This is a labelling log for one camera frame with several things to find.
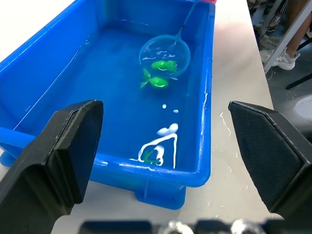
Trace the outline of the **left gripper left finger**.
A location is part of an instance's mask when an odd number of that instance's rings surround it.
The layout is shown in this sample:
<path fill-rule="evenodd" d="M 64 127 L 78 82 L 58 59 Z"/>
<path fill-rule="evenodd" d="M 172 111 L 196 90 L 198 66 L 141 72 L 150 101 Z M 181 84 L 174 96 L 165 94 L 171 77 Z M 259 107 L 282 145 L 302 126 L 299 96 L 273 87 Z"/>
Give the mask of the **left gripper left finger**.
<path fill-rule="evenodd" d="M 0 182 L 0 231 L 49 234 L 85 196 L 103 122 L 103 103 L 56 111 Z"/>

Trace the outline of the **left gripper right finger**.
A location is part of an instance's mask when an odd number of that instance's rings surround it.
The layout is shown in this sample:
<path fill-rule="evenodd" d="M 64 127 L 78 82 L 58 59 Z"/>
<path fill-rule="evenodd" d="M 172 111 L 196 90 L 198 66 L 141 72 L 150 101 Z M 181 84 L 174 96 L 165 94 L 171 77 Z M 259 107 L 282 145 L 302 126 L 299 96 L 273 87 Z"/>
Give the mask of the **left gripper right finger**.
<path fill-rule="evenodd" d="M 268 234 L 312 231 L 312 144 L 281 113 L 231 101 L 234 131 L 244 165 L 269 212 Z"/>

